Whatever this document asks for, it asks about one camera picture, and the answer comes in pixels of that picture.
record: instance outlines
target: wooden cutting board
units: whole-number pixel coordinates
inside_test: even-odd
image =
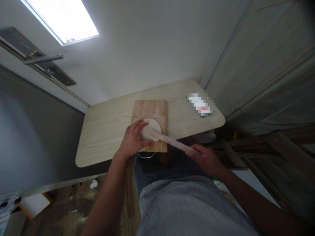
[[[131,124],[140,119],[155,119],[161,126],[162,134],[167,135],[167,101],[137,100],[132,113]],[[161,140],[146,147],[147,152],[167,152],[167,144]]]

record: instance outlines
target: striped shirt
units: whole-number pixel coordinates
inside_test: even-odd
[[[136,235],[260,235],[204,176],[153,182],[141,191],[139,204]]]

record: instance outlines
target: gray wall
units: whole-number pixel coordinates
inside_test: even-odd
[[[314,96],[315,65],[243,110],[230,124],[239,131],[259,135],[315,122]]]
[[[107,172],[78,168],[84,114],[0,66],[0,195]]]

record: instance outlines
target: door handle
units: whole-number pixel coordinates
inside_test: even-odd
[[[65,58],[65,56],[62,53],[58,53],[57,55],[48,55],[48,56],[40,56],[34,59],[29,59],[26,61],[23,61],[23,64],[25,65],[34,65],[42,62],[48,62],[48,61],[55,61]]]

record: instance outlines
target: rolling pin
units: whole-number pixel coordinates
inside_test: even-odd
[[[193,148],[191,148],[185,144],[182,144],[182,143],[176,141],[175,139],[172,139],[172,138],[170,138],[164,134],[161,134],[161,133],[155,131],[154,129],[151,130],[150,134],[152,136],[158,138],[159,140],[162,140],[163,142],[166,142],[166,143],[168,143],[168,144],[170,144],[170,145],[172,145],[172,146],[174,146],[174,147],[176,147],[176,148],[178,148],[184,152],[190,151],[190,152],[196,153],[198,156],[201,156],[201,153],[198,152],[197,150],[195,150],[195,149],[193,149]]]

